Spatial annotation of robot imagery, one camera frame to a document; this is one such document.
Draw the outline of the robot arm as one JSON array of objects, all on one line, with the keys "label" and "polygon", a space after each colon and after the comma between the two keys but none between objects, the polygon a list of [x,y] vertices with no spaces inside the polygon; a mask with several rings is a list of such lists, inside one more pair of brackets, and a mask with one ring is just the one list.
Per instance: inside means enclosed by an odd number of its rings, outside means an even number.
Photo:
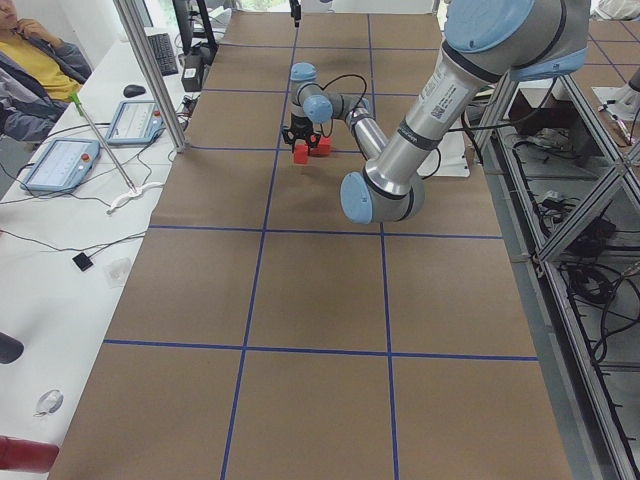
[{"label": "robot arm", "polygon": [[416,215],[425,200],[418,169],[485,86],[504,75],[512,80],[557,78],[586,60],[590,4],[587,1],[452,1],[436,67],[418,98],[386,137],[355,95],[331,93],[316,82],[316,68],[296,63],[290,71],[288,145],[318,146],[314,127],[342,120],[366,158],[361,171],[345,176],[341,207],[354,223],[398,222]]}]

